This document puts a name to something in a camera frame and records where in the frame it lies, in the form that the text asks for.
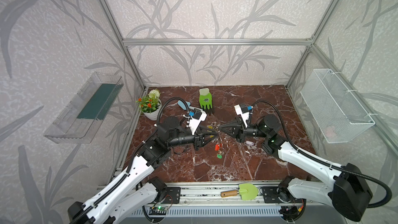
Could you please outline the large metal key ring plate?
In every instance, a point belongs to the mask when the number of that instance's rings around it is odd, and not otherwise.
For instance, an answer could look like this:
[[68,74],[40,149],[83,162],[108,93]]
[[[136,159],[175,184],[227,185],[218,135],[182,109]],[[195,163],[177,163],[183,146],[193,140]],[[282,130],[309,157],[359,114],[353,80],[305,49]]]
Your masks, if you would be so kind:
[[219,125],[216,125],[216,124],[207,125],[207,127],[210,127],[210,126],[212,126],[212,128],[215,129],[218,132],[219,137],[216,140],[208,143],[208,145],[210,145],[211,147],[215,148],[216,144],[220,144],[221,145],[221,149],[219,151],[217,151],[217,152],[225,152],[226,148],[227,148],[227,145],[225,143],[226,139],[225,139],[224,133],[219,131],[219,129],[218,129]]

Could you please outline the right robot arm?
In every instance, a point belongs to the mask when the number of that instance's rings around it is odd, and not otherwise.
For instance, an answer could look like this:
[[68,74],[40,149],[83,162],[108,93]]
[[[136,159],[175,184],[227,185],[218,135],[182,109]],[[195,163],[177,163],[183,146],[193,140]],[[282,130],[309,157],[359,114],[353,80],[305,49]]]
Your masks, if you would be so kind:
[[219,130],[243,142],[246,137],[263,138],[262,149],[280,160],[293,164],[318,182],[304,181],[294,177],[285,179],[280,189],[284,195],[317,201],[334,207],[342,216],[359,222],[373,194],[360,169],[348,163],[343,166],[331,163],[293,145],[278,131],[283,127],[275,115],[266,115],[257,124],[247,124],[241,117],[223,124]]

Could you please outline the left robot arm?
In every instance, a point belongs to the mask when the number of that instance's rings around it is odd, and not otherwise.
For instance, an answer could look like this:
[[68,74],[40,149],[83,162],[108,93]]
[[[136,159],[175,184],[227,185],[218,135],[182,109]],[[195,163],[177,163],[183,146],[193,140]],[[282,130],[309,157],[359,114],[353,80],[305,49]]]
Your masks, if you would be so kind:
[[216,139],[214,129],[188,120],[183,127],[178,118],[167,117],[134,153],[128,166],[103,190],[84,203],[75,202],[68,209],[72,224],[119,224],[137,209],[165,199],[167,186],[157,177],[139,189],[136,187],[171,156],[176,146],[198,149]]

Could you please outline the green black garden glove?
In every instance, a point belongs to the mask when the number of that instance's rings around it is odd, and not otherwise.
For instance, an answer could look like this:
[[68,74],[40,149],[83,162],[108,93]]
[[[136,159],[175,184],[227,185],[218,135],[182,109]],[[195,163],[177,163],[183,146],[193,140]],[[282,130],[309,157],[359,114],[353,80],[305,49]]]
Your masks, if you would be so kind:
[[199,103],[201,109],[205,111],[206,114],[211,115],[214,113],[214,109],[212,107],[212,95],[208,88],[201,88],[199,90]]

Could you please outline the light blue toy trowel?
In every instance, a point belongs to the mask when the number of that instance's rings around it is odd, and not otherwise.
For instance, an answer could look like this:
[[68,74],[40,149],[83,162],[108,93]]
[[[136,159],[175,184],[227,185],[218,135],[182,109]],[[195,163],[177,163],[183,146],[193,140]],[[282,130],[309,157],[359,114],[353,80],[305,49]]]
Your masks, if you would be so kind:
[[183,110],[186,110],[186,109],[187,109],[186,106],[190,107],[190,105],[191,105],[190,102],[183,103],[183,101],[181,101],[181,100],[179,100],[179,101],[177,102],[177,104],[178,104]]

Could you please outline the potted plant white pot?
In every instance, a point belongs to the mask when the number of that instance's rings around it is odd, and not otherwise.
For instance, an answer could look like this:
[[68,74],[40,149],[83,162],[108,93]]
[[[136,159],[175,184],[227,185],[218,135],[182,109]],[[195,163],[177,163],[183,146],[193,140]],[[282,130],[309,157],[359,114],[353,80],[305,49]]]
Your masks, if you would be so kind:
[[158,89],[153,89],[146,96],[136,101],[140,112],[152,121],[156,121],[162,106],[160,95],[161,92]]

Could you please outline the green lit circuit board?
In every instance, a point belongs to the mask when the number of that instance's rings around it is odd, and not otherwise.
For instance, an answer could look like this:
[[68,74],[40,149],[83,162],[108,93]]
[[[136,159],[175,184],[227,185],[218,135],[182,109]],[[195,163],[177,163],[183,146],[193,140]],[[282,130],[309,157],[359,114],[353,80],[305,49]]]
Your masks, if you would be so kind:
[[149,209],[149,216],[165,216],[170,210],[170,206],[154,206]]

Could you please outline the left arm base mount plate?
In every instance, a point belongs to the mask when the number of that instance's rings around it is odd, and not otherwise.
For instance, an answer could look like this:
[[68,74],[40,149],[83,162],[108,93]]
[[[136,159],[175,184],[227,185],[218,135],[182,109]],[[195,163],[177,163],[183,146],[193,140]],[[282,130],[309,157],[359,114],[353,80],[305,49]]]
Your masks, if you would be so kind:
[[168,187],[162,204],[179,204],[181,197],[180,187]]

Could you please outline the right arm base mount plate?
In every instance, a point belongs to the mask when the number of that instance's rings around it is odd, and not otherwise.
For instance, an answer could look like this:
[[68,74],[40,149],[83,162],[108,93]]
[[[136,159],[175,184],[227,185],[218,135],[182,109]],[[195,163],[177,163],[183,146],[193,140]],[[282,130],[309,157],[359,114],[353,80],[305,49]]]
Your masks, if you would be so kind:
[[260,194],[266,204],[279,204],[280,199],[278,197],[277,186],[264,186],[260,188]]

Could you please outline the clear acrylic wall shelf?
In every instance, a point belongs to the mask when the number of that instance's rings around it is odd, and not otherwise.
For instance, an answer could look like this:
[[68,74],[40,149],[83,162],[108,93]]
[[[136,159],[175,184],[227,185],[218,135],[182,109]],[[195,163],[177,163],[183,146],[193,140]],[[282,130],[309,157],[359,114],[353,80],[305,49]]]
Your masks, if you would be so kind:
[[94,72],[44,132],[56,144],[89,144],[124,86],[122,76]]

